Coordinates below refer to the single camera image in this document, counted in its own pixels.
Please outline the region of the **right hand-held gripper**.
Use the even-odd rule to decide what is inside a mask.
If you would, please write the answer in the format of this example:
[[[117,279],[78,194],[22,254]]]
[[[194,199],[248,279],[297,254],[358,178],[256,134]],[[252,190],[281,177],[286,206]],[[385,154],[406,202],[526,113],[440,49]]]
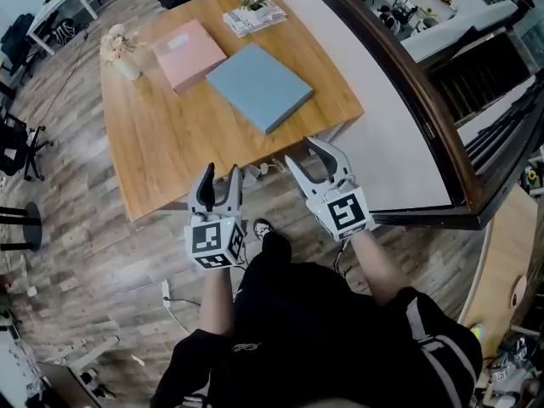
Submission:
[[[303,192],[308,209],[334,241],[374,228],[376,222],[366,204],[362,188],[355,183],[347,156],[334,145],[317,139],[304,139],[321,160],[327,179],[314,179],[296,159],[285,156],[285,163]]]

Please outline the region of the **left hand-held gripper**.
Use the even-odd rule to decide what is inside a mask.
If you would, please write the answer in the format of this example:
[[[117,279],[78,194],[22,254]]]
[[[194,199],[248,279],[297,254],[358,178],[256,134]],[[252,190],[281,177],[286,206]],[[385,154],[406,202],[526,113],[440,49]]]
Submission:
[[[245,240],[241,225],[241,170],[237,165],[230,169],[224,198],[216,204],[214,172],[215,165],[210,162],[191,185],[187,195],[190,223],[184,227],[186,252],[204,270],[225,269],[241,264],[241,250]]]

